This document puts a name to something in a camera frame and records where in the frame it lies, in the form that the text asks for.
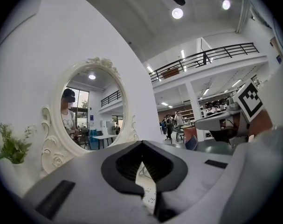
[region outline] white pillar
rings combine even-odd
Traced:
[[[187,88],[187,91],[188,91],[188,94],[189,94],[189,97],[190,97],[190,102],[191,102],[191,106],[192,106],[192,110],[193,110],[193,114],[194,114],[194,119],[196,121],[198,119],[201,119],[199,103],[198,103],[197,97],[194,93],[191,82],[186,82],[186,88]],[[198,141],[203,141],[204,140],[203,130],[196,129],[196,131],[197,131]]]

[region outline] balcony railing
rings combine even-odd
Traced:
[[[116,91],[116,92],[112,93],[111,95],[109,95],[106,98],[101,100],[102,107],[104,105],[107,105],[107,104],[111,103],[112,101],[114,101],[116,99],[120,99],[120,98],[121,98],[120,92]]]
[[[158,82],[162,79],[167,79],[179,73],[186,72],[189,69],[211,64],[212,62],[218,59],[232,58],[233,56],[237,55],[248,55],[252,52],[259,53],[259,51],[254,46],[253,42],[219,47],[211,50],[202,51],[200,53],[196,53],[191,56],[187,56],[183,59],[172,62],[159,69],[156,69],[149,75],[151,76],[152,83]]]

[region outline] ceiling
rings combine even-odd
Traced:
[[[94,75],[94,80],[89,79],[89,75]],[[113,77],[102,69],[86,69],[78,72],[69,82],[69,84],[96,87],[103,91],[114,82]]]
[[[209,97],[215,94],[222,93],[226,90],[233,90],[241,86],[246,80],[251,79],[262,65],[248,66],[245,68],[230,70],[214,76],[205,77],[192,82],[192,86],[197,98]],[[242,79],[238,85],[232,87],[239,79]],[[204,96],[203,93],[209,88],[209,91]],[[184,101],[190,100],[186,85],[180,85],[168,90],[155,94],[157,110],[165,109],[166,106],[162,102],[171,106],[182,105]]]
[[[87,0],[128,42],[143,63],[149,58],[191,39],[232,32],[237,28],[242,0],[186,0],[184,15],[171,15],[179,7],[173,0]]]

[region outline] green plant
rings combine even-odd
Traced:
[[[23,163],[28,148],[31,146],[31,143],[27,143],[31,132],[32,130],[27,127],[24,131],[25,138],[18,140],[12,136],[12,130],[9,125],[0,123],[0,133],[3,141],[0,159],[7,158],[14,164]]]

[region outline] ornate white mirror frame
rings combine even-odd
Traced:
[[[43,143],[41,155],[42,167],[46,172],[43,175],[51,173],[73,157],[82,156],[91,152],[76,145],[69,137],[62,123],[60,109],[62,93],[70,79],[76,75],[78,71],[85,69],[89,70],[91,68],[102,69],[108,72],[115,79],[123,101],[123,126],[119,135],[110,146],[138,140],[138,136],[134,129],[134,115],[129,109],[129,99],[120,75],[117,69],[113,67],[112,62],[109,59],[100,60],[98,57],[96,57],[94,59],[87,59],[86,61],[76,63],[70,69],[65,71],[60,77],[59,82],[54,90],[50,107],[44,106],[42,108],[42,126],[46,131],[46,138]]]

